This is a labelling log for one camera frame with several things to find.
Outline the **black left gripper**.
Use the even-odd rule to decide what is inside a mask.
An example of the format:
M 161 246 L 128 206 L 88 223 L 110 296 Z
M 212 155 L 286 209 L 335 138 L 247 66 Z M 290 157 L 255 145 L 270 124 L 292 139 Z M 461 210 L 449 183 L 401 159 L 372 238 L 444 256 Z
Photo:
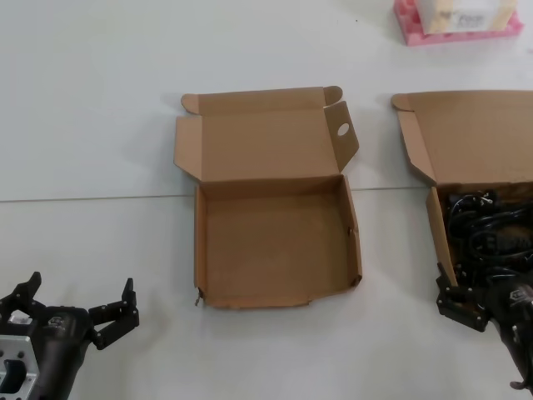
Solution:
M 32 346 L 39 368 L 79 369 L 92 342 L 103 350 L 139 326 L 133 279 L 126 281 L 118 302 L 90 308 L 47 307 L 34 299 L 42 284 L 40 272 L 1 299 L 1 323 L 20 311 L 34 319 Z

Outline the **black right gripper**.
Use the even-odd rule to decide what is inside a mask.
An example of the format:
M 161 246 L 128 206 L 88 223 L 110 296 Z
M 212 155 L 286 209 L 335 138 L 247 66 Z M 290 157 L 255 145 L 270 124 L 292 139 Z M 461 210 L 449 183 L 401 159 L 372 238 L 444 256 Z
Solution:
M 453 286 L 442 263 L 437 263 L 440 315 L 483 333 L 488 324 L 486 310 L 499 328 L 504 343 L 532 344 L 532 286 L 525 279 L 497 283 L 486 293 L 486 310 L 480 305 L 482 292 L 471 287 Z

